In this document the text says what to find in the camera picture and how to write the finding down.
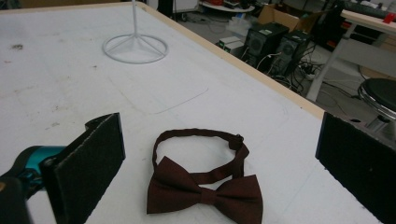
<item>metal stool leg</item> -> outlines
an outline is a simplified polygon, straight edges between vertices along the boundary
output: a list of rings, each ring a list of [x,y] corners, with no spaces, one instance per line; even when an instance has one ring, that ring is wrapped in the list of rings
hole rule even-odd
[[[390,120],[382,115],[378,115],[371,123],[366,124],[366,128],[377,132],[390,123]]]

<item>black foam block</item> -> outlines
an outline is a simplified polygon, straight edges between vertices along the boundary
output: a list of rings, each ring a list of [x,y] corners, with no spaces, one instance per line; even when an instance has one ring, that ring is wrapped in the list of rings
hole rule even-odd
[[[396,149],[365,131],[325,113],[316,157],[378,220],[395,224]]]
[[[125,159],[119,114],[86,127],[61,153],[40,162],[57,223],[84,223]]]

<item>stool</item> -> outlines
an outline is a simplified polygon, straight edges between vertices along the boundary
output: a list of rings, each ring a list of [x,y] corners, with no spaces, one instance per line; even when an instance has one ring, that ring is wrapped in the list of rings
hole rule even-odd
[[[379,114],[367,128],[376,132],[390,122],[396,121],[396,81],[370,78],[358,88],[359,97]]]

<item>bow tie strap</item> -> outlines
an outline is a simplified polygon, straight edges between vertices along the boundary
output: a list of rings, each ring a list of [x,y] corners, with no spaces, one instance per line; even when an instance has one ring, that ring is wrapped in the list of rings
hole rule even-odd
[[[158,145],[172,137],[183,137],[183,136],[205,136],[205,137],[219,137],[229,142],[229,148],[235,150],[235,157],[232,161],[213,169],[207,173],[191,173],[191,177],[199,185],[213,184],[218,182],[230,175],[233,178],[244,176],[244,160],[248,156],[248,148],[243,143],[243,137],[241,135],[234,135],[225,132],[205,130],[205,129],[184,129],[184,130],[171,130],[162,133],[154,144],[152,163],[154,170],[157,168],[157,147]]]

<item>bow tie knot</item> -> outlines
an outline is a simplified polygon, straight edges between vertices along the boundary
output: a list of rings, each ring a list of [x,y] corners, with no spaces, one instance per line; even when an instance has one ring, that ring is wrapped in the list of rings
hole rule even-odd
[[[200,203],[213,205],[216,202],[218,193],[213,189],[201,188],[201,201]]]

